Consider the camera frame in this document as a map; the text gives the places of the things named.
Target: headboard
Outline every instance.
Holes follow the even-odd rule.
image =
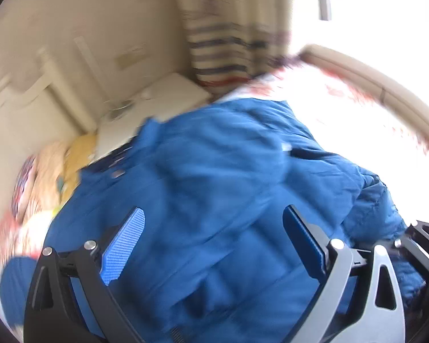
[[[42,76],[21,93],[0,81],[0,219],[9,208],[17,174],[25,159],[45,144],[70,142],[97,129],[95,120],[63,77],[55,61],[40,50]]]

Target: blue cloth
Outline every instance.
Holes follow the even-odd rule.
[[[324,151],[286,103],[241,99],[164,124],[149,120],[130,147],[82,170],[45,246],[77,249],[142,208],[143,234],[109,288],[147,342],[171,342],[175,326],[186,342],[280,342],[318,286],[283,228],[289,204],[351,246],[405,229],[378,176]],[[406,301],[422,279],[395,263]],[[10,324],[22,323],[34,267],[18,258],[3,273]],[[101,334],[74,289],[89,328]]]

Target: wall socket plate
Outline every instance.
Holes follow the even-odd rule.
[[[119,54],[114,58],[118,68],[123,71],[134,64],[143,61],[150,56],[148,46],[146,44],[136,45],[131,47],[126,52]]]

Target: yellow cushion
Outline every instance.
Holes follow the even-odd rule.
[[[63,169],[62,204],[67,202],[80,183],[78,171],[94,159],[97,136],[86,134],[75,139],[65,155]]]

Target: striped curtain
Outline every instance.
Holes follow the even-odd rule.
[[[291,59],[293,0],[178,0],[199,80],[217,98]]]

